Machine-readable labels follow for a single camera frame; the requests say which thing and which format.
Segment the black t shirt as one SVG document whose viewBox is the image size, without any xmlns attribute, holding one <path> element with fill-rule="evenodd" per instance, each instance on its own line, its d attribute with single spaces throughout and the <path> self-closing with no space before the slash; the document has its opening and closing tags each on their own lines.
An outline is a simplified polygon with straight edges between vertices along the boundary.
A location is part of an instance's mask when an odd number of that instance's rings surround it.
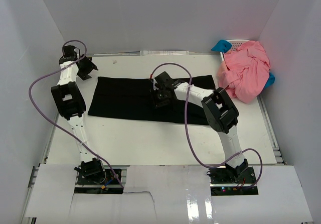
<svg viewBox="0 0 321 224">
<path fill-rule="evenodd" d="M 184 123 L 185 102 L 155 108 L 148 79 L 98 77 L 88 115 L 103 118 Z"/>
</svg>

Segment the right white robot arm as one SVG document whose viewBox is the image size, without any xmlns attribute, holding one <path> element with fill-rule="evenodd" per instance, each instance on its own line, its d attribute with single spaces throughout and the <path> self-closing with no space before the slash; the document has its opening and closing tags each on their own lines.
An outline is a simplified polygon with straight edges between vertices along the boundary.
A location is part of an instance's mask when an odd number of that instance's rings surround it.
<svg viewBox="0 0 321 224">
<path fill-rule="evenodd" d="M 240 182 L 245 176 L 248 161 L 242 153 L 237 133 L 239 112 L 226 91 L 222 88 L 204 89 L 194 86 L 191 82 L 174 80 L 165 71 L 152 82 L 151 95 L 156 108 L 167 106 L 177 100 L 185 101 L 185 132 L 192 154 L 199 163 L 201 161 L 196 156 L 188 133 L 188 104 L 192 103 L 203 109 L 209 126 L 219 135 L 225 154 L 222 165 L 227 169 L 227 179 L 232 183 Z"/>
</svg>

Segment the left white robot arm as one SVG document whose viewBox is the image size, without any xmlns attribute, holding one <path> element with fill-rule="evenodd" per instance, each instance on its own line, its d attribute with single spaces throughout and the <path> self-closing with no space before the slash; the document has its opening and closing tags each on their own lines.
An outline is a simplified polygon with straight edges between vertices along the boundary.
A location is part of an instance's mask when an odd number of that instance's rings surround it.
<svg viewBox="0 0 321 224">
<path fill-rule="evenodd" d="M 51 93 L 60 116 L 68 122 L 77 138 L 80 166 L 75 170 L 84 179 L 100 184 L 106 179 L 106 171 L 99 158 L 86 149 L 90 146 L 85 131 L 86 103 L 76 83 L 77 77 L 83 81 L 90 79 L 89 74 L 98 68 L 91 58 L 81 54 L 80 49 L 73 45 L 63 46 L 62 53 L 59 59 L 60 79 L 51 87 Z"/>
</svg>

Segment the printed paper at back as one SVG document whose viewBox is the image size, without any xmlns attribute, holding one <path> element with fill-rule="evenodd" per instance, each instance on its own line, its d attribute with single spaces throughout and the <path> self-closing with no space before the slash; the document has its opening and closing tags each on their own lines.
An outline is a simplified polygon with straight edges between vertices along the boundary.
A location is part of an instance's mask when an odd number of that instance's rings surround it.
<svg viewBox="0 0 321 224">
<path fill-rule="evenodd" d="M 141 50 L 140 56 L 186 56 L 189 55 L 189 51 L 181 51 L 181 50 Z"/>
</svg>

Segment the blue t shirt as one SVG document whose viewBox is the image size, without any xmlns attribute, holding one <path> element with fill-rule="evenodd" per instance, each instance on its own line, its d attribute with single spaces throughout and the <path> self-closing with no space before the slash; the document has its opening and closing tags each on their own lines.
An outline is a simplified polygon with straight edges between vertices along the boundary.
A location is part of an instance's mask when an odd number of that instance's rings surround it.
<svg viewBox="0 0 321 224">
<path fill-rule="evenodd" d="M 220 52 L 221 54 L 221 58 L 224 58 L 224 54 L 227 53 L 230 48 L 231 48 L 231 44 L 229 42 L 227 42 L 226 40 L 219 40 L 216 45 L 214 47 L 211 48 L 212 52 Z M 273 85 L 275 82 L 275 76 L 270 72 L 269 73 L 269 78 L 264 86 L 264 89 L 270 87 L 271 85 Z"/>
</svg>

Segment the pink t shirt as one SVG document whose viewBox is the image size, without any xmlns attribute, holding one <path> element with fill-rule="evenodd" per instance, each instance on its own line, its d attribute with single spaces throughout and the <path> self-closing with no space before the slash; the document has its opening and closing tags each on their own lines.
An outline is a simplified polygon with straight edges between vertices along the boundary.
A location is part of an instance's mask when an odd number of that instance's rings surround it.
<svg viewBox="0 0 321 224">
<path fill-rule="evenodd" d="M 223 54 L 217 72 L 218 86 L 231 98 L 250 103 L 264 89 L 270 76 L 270 62 L 258 41 L 247 41 Z"/>
</svg>

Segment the white perforated laundry basket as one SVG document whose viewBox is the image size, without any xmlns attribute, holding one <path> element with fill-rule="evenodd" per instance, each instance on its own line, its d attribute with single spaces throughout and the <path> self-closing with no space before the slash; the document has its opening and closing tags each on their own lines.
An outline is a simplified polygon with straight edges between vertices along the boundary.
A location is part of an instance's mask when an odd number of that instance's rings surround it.
<svg viewBox="0 0 321 224">
<path fill-rule="evenodd" d="M 232 45 L 230 48 L 231 51 L 235 51 L 242 44 L 244 44 L 245 42 L 248 42 L 248 40 L 245 40 L 245 39 L 231 39 L 226 41 Z"/>
</svg>

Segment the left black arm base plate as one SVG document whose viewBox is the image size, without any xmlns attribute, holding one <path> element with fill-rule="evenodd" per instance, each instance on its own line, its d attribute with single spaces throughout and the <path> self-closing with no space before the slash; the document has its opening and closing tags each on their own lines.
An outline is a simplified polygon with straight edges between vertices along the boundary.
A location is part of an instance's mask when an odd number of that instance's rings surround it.
<svg viewBox="0 0 321 224">
<path fill-rule="evenodd" d="M 80 173 L 80 166 L 75 167 L 77 178 L 74 193 L 76 194 L 123 194 L 113 172 L 109 167 L 104 166 L 105 173 L 94 174 L 93 177 L 84 177 Z"/>
</svg>

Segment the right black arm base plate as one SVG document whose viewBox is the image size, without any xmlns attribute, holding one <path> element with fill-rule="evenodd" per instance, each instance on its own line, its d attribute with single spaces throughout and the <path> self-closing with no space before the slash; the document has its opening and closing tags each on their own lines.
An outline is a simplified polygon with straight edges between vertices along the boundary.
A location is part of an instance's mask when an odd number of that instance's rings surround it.
<svg viewBox="0 0 321 224">
<path fill-rule="evenodd" d="M 206 174 L 210 178 L 212 196 L 245 196 L 259 194 L 256 185 L 250 188 L 256 181 L 253 167 L 248 167 L 239 179 L 235 179 L 226 168 L 209 169 Z"/>
</svg>

